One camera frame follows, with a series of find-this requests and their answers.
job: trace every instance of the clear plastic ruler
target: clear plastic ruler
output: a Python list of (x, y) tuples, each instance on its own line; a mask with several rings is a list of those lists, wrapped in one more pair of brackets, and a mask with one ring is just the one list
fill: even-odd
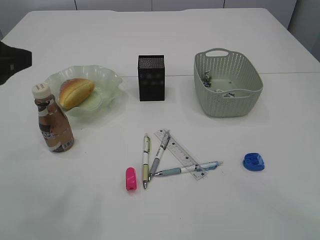
[[(163, 128), (154, 133), (154, 135), (162, 141), (164, 138), (165, 132), (168, 130)], [(200, 165), (197, 163), (194, 157), (188, 153), (187, 150), (185, 150), (181, 144), (177, 142), (177, 140), (171, 135), (170, 133), (170, 140), (166, 147), (175, 157), (179, 160), (179, 162), (182, 164), (183, 167), (191, 166), (191, 165), (198, 165), (197, 171), (189, 171), (189, 173), (194, 177), (194, 179), (199, 180), (202, 179), (205, 175), (207, 175), (207, 172), (200, 167)]]

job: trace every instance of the glass bowl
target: glass bowl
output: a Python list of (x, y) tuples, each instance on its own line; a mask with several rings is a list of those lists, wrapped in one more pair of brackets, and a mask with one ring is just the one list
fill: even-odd
[[(60, 86), (66, 80), (82, 78), (94, 81), (94, 90), (80, 105), (71, 109), (63, 108), (59, 103)], [(55, 101), (64, 113), (77, 117), (83, 114), (92, 114), (101, 106), (107, 106), (119, 93), (119, 84), (122, 83), (114, 71), (98, 65), (71, 66), (48, 77), (47, 83), (55, 96)]]

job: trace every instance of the bread roll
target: bread roll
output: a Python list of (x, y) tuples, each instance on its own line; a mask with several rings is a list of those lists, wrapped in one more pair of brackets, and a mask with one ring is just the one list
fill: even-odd
[(89, 79), (69, 79), (60, 87), (59, 102), (65, 109), (71, 109), (89, 97), (94, 88), (95, 83)]

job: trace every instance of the plastic basket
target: plastic basket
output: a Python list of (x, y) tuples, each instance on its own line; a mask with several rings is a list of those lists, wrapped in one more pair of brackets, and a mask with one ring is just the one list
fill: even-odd
[[(213, 51), (223, 51), (227, 55), (207, 56)], [(203, 82), (207, 71), (211, 76), (210, 87)], [(246, 56), (223, 48), (195, 55), (194, 85), (203, 111), (211, 117), (247, 115), (263, 89), (259, 74)]]

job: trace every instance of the mesh top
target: mesh top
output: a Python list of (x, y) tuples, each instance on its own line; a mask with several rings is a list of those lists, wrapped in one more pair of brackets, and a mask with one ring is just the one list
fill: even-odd
[(139, 69), (164, 69), (164, 55), (140, 55), (138, 60)]

